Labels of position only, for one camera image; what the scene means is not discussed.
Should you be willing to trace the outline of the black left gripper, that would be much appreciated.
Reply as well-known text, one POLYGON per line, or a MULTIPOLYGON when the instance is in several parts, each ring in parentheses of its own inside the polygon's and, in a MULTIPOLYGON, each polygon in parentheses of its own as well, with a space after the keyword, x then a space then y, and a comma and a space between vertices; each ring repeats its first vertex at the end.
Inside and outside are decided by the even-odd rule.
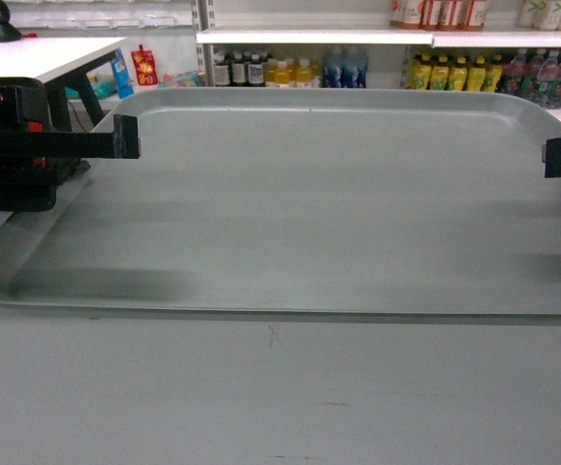
POLYGON ((89 170, 80 158, 140 158, 139 120, 116 114, 111 133, 52 133, 47 91, 30 77, 0 77, 0 210, 43 212, 57 189, 89 170))

